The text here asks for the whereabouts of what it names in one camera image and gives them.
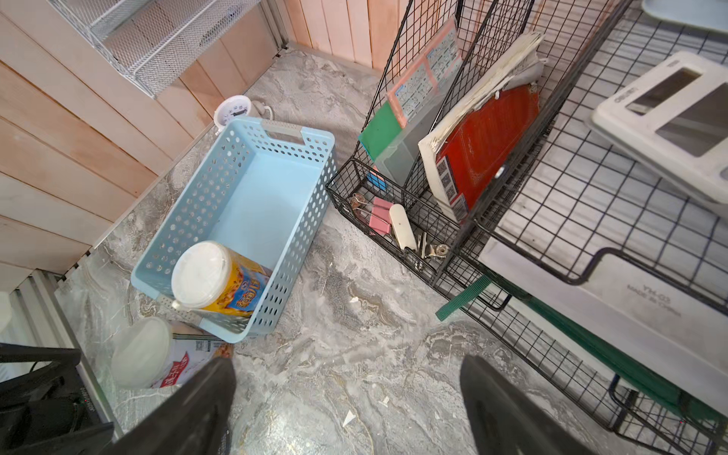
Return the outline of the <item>white lid yellow label can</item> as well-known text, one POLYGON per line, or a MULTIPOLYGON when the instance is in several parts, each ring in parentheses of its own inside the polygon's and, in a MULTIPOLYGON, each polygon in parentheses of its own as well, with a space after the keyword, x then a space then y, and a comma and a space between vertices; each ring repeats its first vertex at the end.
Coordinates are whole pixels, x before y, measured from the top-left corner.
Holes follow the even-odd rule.
POLYGON ((212 241, 191 246, 172 272, 173 307, 199 314, 250 318, 272 271, 212 241))

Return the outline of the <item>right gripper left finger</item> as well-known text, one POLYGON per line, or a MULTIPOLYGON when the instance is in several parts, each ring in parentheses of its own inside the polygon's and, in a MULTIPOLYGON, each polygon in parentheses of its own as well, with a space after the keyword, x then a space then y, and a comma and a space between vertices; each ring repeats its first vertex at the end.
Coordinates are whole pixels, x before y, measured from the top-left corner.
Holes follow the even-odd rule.
POLYGON ((229 454, 236 390, 232 361, 205 365, 104 454, 229 454))

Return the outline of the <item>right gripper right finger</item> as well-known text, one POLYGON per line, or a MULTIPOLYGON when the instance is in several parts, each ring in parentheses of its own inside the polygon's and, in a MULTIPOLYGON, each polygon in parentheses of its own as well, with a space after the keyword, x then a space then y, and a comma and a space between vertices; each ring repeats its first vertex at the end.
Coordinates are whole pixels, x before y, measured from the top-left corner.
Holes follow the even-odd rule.
POLYGON ((479 356, 464 357, 460 386, 480 454, 593 452, 479 356))

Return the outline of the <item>white lid red label can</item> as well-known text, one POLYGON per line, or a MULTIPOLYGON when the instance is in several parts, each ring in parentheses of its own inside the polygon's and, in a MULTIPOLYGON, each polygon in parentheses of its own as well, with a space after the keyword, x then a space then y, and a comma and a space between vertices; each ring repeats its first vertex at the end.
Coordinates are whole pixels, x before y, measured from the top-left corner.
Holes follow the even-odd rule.
POLYGON ((115 338, 111 374, 125 389, 181 385, 233 345, 187 323, 143 318, 115 338))

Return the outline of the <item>light blue plastic basket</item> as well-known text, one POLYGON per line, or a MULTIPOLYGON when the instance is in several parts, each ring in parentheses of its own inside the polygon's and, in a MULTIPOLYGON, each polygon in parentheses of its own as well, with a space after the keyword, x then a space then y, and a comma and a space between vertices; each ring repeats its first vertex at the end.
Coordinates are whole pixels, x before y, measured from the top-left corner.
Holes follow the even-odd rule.
POLYGON ((271 270, 263 301, 248 318, 197 320, 228 343, 271 333, 330 203, 335 137, 280 121, 242 117, 219 134, 131 274, 132 285, 171 304, 180 256, 215 241, 271 270))

